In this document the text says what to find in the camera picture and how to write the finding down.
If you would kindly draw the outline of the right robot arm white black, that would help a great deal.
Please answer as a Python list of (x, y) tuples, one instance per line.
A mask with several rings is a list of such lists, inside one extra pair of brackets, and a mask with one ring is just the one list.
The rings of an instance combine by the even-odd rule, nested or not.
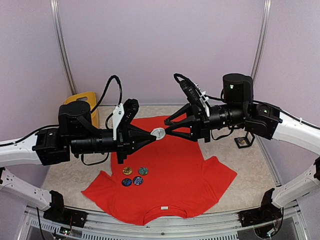
[(211, 106), (211, 96), (180, 73), (173, 75), (188, 103), (165, 121), (166, 134), (196, 142), (214, 139), (212, 131), (243, 129), (252, 137), (293, 144), (316, 155), (320, 153), (320, 128), (270, 103), (254, 99), (253, 79), (240, 73), (222, 77), (219, 101)]

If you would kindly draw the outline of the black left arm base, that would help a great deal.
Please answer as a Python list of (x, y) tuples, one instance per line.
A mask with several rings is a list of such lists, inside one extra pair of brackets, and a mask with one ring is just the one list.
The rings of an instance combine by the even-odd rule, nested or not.
[(70, 227), (84, 227), (88, 216), (87, 212), (65, 207), (63, 195), (57, 191), (50, 190), (49, 194), (51, 201), (49, 209), (43, 212), (44, 219)]

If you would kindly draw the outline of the silver round brooch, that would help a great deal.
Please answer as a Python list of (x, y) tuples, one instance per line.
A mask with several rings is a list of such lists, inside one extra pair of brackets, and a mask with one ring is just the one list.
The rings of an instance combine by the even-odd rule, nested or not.
[(154, 128), (151, 133), (157, 141), (162, 140), (166, 136), (166, 131), (162, 127)]

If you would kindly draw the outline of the red t-shirt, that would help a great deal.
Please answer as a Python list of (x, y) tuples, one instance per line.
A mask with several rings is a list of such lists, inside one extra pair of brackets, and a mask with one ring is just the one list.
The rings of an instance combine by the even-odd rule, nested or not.
[[(122, 173), (130, 167), (130, 175)], [(148, 168), (147, 175), (138, 169)], [(217, 157), (203, 157), (197, 142), (165, 136), (118, 164), (111, 156), (111, 174), (101, 171), (82, 194), (100, 209), (127, 224), (143, 226), (164, 216), (193, 218), (219, 202), (237, 173)], [(141, 176), (141, 185), (125, 187), (124, 178)]]

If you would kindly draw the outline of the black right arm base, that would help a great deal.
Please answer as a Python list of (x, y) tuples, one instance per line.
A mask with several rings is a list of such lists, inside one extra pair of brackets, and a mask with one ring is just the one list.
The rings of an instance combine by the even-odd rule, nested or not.
[(242, 210), (238, 213), (242, 227), (258, 225), (282, 218), (282, 208), (273, 205), (272, 193), (274, 190), (275, 188), (271, 188), (264, 193), (259, 207)]

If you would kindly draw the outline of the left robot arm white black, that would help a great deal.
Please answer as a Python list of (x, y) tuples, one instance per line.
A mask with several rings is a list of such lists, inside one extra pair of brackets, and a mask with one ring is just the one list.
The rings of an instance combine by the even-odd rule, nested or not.
[(88, 154), (116, 153), (118, 163), (156, 141), (156, 136), (131, 124), (139, 110), (136, 99), (128, 99), (113, 111), (113, 129), (92, 125), (91, 106), (86, 101), (63, 104), (58, 111), (58, 125), (42, 127), (11, 142), (0, 143), (0, 189), (13, 193), (42, 211), (49, 211), (63, 223), (70, 218), (63, 196), (54, 190), (38, 188), (14, 176), (14, 165), (50, 166), (70, 161), (71, 155), (83, 159)]

